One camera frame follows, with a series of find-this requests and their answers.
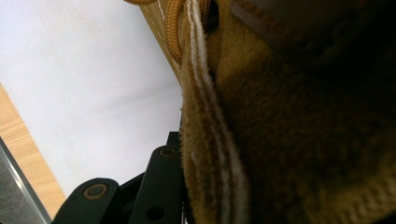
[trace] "white wall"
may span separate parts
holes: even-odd
[[[66,196],[139,175],[178,130],[176,77],[122,0],[0,0],[0,82]]]

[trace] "stitched seam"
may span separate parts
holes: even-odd
[[[358,200],[335,216],[329,223],[362,223],[367,219],[378,218],[389,209],[395,209],[396,202],[396,172],[393,171],[388,178],[380,184],[368,188],[368,192],[360,195]]]
[[[298,36],[296,34],[296,32],[288,30],[286,28],[286,25],[278,22],[273,16],[266,14],[264,11],[258,9],[254,4],[251,4],[249,1],[246,0],[234,0],[235,3],[240,6],[241,8],[243,8],[244,10],[250,12],[251,14],[253,14],[257,19],[263,21],[264,23],[267,24],[267,26],[269,28],[271,28],[272,30],[280,33],[281,35],[283,35],[286,39],[288,39],[290,42],[294,42],[298,45],[300,45],[302,48],[308,50],[308,51],[313,51],[316,52],[317,56],[321,56],[322,54],[324,54],[324,52],[326,51],[326,49],[331,48],[333,45],[335,45],[336,43],[336,38],[340,39],[342,36],[346,35],[347,32],[340,34],[337,37],[331,37],[329,43],[331,43],[330,45],[326,45],[326,44],[318,44],[315,43],[314,39],[304,39],[301,38],[300,36]],[[351,18],[346,18],[341,20],[339,23],[336,23],[332,29],[332,31],[334,31],[336,28],[338,28],[341,24],[348,22],[348,25],[353,24],[353,21],[355,21],[358,17],[358,15],[360,14],[359,12],[361,12],[364,8],[368,7],[373,1],[364,1],[361,4],[361,8],[358,11],[358,13],[356,13],[353,17]]]

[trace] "black plastic part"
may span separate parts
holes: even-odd
[[[157,148],[151,155],[128,223],[182,222],[183,175],[180,161],[178,133],[170,133],[167,146]]]
[[[87,198],[86,189],[95,185],[107,186],[100,198]],[[62,205],[52,223],[55,224],[86,224],[115,223],[121,217],[119,185],[111,179],[96,178],[76,188]]]
[[[151,155],[147,171],[119,187],[96,178],[77,187],[52,223],[181,223],[184,193],[178,133]]]

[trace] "brown fabric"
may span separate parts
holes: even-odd
[[[299,64],[333,63],[389,0],[232,0],[232,12]]]
[[[209,64],[244,164],[249,222],[373,223],[395,212],[394,18],[356,43],[354,57],[314,73],[274,52],[228,0],[218,4],[219,57]],[[189,27],[185,15],[182,150],[193,215],[198,224],[236,223],[220,215],[224,183],[208,128],[218,124],[191,77]]]

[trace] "wooden surface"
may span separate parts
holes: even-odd
[[[1,85],[0,136],[53,218],[65,200],[64,194]]]

